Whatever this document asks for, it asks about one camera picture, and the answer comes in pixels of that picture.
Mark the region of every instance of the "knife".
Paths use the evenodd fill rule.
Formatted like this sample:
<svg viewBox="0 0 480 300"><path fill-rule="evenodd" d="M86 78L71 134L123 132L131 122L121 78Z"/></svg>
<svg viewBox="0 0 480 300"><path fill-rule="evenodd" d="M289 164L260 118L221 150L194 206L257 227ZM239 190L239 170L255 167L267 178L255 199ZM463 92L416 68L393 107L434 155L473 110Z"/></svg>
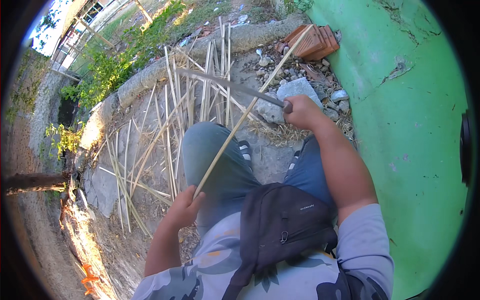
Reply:
<svg viewBox="0 0 480 300"><path fill-rule="evenodd" d="M187 70L187 69L184 69L184 68L177 69L177 71L180 74L183 74L183 75L190 75L192 78L201 77L201 78L210 79L210 80L212 80L212 81L214 81L218 84L221 84L221 85L224 85L224 86L229 86L230 88L232 88L234 90L241 91L241 92L247 93L251 96L258 97L260 99L266 100L270 103L273 103L275 105L280 106L281 108L283 108L283 111L287 114L292 112L293 106L289 101L285 100L285 101L282 102L278 99L275 99L273 97L267 96L267 95L265 95L263 93L260 93L258 91L247 88L247 87L245 87L241 84L236 84L236 83L233 83L231 81L227 81L227 80L224 80L224 79L221 79L221 78L209 75L209 74L200 73L200 72L196 72L196 71L192 71L192 70Z"/></svg>

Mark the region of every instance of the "sky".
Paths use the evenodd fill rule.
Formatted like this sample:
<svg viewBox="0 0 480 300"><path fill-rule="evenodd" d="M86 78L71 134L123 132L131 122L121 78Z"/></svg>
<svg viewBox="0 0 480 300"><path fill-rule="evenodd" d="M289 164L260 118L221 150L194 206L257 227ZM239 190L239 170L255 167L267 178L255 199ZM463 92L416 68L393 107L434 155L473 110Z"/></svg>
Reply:
<svg viewBox="0 0 480 300"><path fill-rule="evenodd" d="M60 11L55 16L55 20L60 19L60 21L57 23L57 26L55 27L55 29L49 28L45 30L45 32L40 32L40 38L35 38L35 36L38 33L36 32L35 29L33 30L33 32L30 34L30 38L32 37L34 38L33 47L32 47L33 49L36 48L38 52L47 56L50 56L53 54L53 51L55 50L55 45L57 44L57 41L61 35L63 24L65 23L64 21L65 16L71 4L72 4L71 0L54 0L53 1L51 9ZM40 40L43 40L46 42L42 50L40 50Z"/></svg>

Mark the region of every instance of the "green wall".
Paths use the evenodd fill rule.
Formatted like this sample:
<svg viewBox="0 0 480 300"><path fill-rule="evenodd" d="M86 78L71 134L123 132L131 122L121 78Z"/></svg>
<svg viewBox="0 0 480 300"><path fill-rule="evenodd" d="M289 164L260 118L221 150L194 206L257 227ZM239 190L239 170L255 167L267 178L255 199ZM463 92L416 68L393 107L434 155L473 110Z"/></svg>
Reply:
<svg viewBox="0 0 480 300"><path fill-rule="evenodd" d="M462 222L460 67L421 2L314 0L307 14L341 30L340 49L328 59L350 95L359 151L382 206L393 299L414 296L435 279Z"/></svg>

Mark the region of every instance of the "person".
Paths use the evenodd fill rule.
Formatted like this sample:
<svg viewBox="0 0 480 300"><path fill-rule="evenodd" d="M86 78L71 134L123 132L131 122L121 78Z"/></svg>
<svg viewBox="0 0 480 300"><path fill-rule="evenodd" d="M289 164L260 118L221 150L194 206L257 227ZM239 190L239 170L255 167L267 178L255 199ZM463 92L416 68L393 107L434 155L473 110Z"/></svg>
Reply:
<svg viewBox="0 0 480 300"><path fill-rule="evenodd" d="M277 263L254 274L238 299L390 299L394 262L367 167L309 97L285 100L293 105L285 120L313 135L295 153L283 183L336 207L332 216L338 224L336 258L316 249ZM212 122L197 123L186 131L182 150L189 187L177 195L158 225L134 300L222 299L241 264L242 201L260 186L250 167L248 143L240 145L232 139L202 192L195 199L193 195L229 134ZM192 259L182 265L178 232L194 221L200 243Z"/></svg>

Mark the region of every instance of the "knife blade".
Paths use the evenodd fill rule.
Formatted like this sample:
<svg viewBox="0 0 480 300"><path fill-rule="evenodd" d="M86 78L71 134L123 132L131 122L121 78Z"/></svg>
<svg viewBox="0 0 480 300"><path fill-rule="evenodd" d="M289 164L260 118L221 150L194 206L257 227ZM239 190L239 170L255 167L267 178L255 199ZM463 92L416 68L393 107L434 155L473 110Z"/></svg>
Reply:
<svg viewBox="0 0 480 300"><path fill-rule="evenodd" d="M251 96L255 96L255 97L258 97L260 99L266 100L270 103L273 103L275 105L280 106L281 108L283 108L285 106L282 101L280 101L278 99L275 99L273 97L267 96L267 95L265 95L263 93L260 93L258 91L252 90L250 88L247 88L247 87L245 87L241 84L236 84L236 83L233 83L231 81L227 81L227 80L224 80L224 79L221 79L221 78L209 75L209 74L200 73L200 72L196 72L196 71L192 71L192 70L187 70L187 69L184 69L184 68L177 69L177 72L179 72L183 75L190 75L192 78L201 77L201 78L210 79L212 81L215 81L218 84L221 84L221 85L224 85L224 86L229 86L230 88L232 88L234 90L241 91L241 92L244 92L244 93L249 94Z"/></svg>

